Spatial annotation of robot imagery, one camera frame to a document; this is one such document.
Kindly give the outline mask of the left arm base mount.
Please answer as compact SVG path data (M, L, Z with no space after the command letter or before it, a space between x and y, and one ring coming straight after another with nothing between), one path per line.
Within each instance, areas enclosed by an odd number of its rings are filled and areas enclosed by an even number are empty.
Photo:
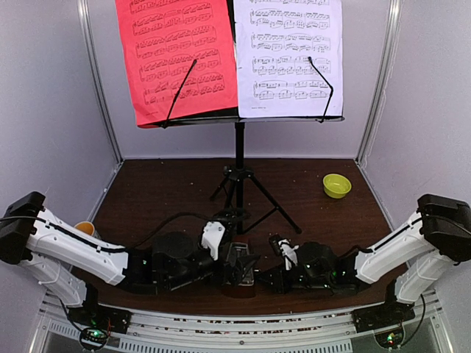
M69 323L79 333L79 344L87 352L103 349L112 333L126 334L132 318L129 310L104 306L87 296L78 307L61 303Z

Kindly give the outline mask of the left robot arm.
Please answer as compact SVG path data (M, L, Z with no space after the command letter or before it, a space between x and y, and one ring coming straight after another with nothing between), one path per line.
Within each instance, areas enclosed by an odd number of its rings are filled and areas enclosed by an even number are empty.
M241 214L232 210L207 217L194 240L184 232L160 233L177 213L157 226L146 240L122 246L95 238L59 219L44 207L45 196L33 191L13 202L1 217L1 261L31 271L38 282L55 293L91 327L101 325L105 309L94 300L96 289L65 270L63 263L80 268L128 293L157 295L208 279L216 285L240 285L259 260L256 254L230 252L234 228Z

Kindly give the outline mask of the yellow-green bowl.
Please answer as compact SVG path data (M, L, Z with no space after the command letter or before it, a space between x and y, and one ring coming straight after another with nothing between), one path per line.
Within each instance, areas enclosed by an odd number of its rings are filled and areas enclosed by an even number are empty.
M332 199L343 199L352 190L350 180L341 174L327 174L322 183L325 194Z

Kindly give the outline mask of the white sheet music page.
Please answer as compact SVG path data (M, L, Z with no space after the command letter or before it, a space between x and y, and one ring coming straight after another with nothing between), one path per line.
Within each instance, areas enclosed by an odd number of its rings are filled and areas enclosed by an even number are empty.
M234 1L242 118L343 114L342 3Z

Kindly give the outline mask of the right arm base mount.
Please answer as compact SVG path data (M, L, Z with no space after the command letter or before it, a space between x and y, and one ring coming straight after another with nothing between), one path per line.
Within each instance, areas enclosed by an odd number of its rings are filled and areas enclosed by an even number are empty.
M414 318L414 304L399 302L393 292L386 294L382 304L352 311L356 332L373 331L379 347L389 351L399 349L405 343L403 324Z

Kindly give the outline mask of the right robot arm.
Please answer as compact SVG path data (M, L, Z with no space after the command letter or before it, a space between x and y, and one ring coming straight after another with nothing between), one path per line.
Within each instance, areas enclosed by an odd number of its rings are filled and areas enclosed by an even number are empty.
M470 206L457 199L425 194L417 210L384 239L368 247L353 247L343 255L321 243L292 245L270 237L282 263L257 274L259 283L276 293L293 289L329 290L356 295L392 269L415 259L413 268L392 283L392 297L378 307L382 324L393 324L422 292L447 269L470 260Z

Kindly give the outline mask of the red sheet music page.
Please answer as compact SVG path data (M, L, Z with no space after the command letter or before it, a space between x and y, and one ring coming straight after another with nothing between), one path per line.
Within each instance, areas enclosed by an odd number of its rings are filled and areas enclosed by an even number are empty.
M225 1L117 1L135 121L234 108L236 59Z

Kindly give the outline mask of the black music stand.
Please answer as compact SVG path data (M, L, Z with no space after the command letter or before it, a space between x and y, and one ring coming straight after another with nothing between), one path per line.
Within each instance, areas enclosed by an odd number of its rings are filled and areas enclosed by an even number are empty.
M233 31L233 41L235 48L235 62L236 62L236 75L237 75L237 59L236 59L236 31L235 31L235 21L234 21L234 1L225 1L227 2L231 28ZM176 118L173 120L167 120L160 124L155 124L153 126L168 127L175 124L188 123L194 124L198 119L221 119L225 116L233 118L235 121L235 164L232 167L229 167L225 173L225 177L222 183L219 185L219 190L227 191L226 201L227 203L236 203L238 206L243 204L244 197L244 183L246 180L255 181L255 174L248 169L244 162L244 130L245 123L248 120L262 120L262 119L273 119L273 118L242 118L238 113L238 105L234 108L228 108L225 110L217 110L207 113L200 113L195 115L189 115L183 118ZM339 118L331 119L320 119L320 118L307 118L307 117L297 117L305 118L308 120L315 120L318 122L326 121L335 121L342 119L343 114Z

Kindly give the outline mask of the brown wooden metronome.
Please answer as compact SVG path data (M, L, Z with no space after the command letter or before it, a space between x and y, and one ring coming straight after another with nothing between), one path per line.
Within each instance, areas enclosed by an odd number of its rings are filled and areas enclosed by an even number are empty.
M248 243L232 242L226 257L228 278L222 286L222 294L233 299L255 297L255 265L259 259Z

